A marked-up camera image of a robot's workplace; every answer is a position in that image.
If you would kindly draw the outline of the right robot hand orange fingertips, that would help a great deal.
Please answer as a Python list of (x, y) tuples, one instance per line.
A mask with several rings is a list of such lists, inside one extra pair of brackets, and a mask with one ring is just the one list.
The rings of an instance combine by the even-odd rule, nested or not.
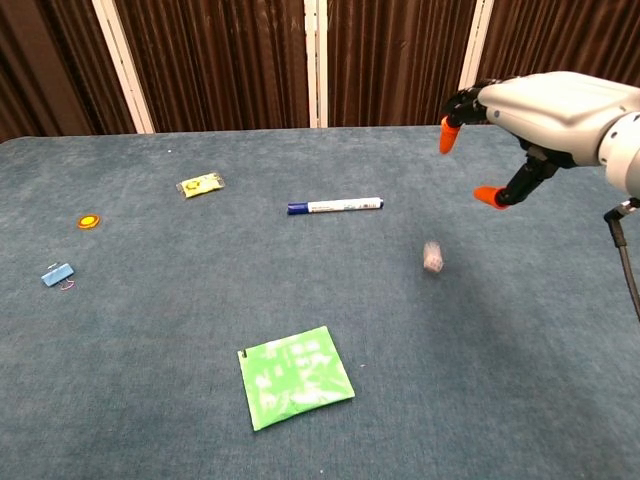
[(526, 162), (503, 187), (481, 186), (474, 196), (496, 209), (523, 202), (559, 169), (602, 167), (627, 200), (639, 207), (639, 90), (570, 71), (482, 80), (445, 106), (439, 150), (451, 151), (460, 128), (487, 121), (519, 142)]

